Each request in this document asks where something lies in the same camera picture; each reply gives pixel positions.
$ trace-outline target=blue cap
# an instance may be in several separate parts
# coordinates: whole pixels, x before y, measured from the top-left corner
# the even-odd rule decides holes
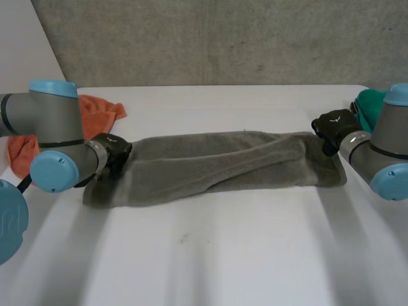
[[[30,83],[29,90],[69,98],[78,97],[77,87],[73,82],[59,80],[33,80]]]
[[[396,106],[408,106],[408,83],[391,86],[385,95],[384,102]]]
[[[77,164],[68,155],[54,150],[44,151],[34,158],[30,175],[39,188],[49,193],[60,193],[79,181]]]
[[[0,265],[20,248],[28,227],[27,203],[11,183],[0,180]]]
[[[408,198],[408,163],[392,164],[381,169],[374,175],[370,187],[386,200]]]

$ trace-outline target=concrete wall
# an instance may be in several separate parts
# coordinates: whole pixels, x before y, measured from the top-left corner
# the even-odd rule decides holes
[[[82,86],[408,81],[404,0],[32,0]]]

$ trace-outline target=white table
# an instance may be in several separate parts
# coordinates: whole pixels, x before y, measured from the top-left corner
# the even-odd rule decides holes
[[[361,86],[87,88],[125,105],[112,133],[311,131]],[[24,244],[0,268],[0,305],[407,305],[408,204],[345,187],[206,194],[95,211],[82,190],[26,191]],[[7,169],[2,179],[18,180]]]

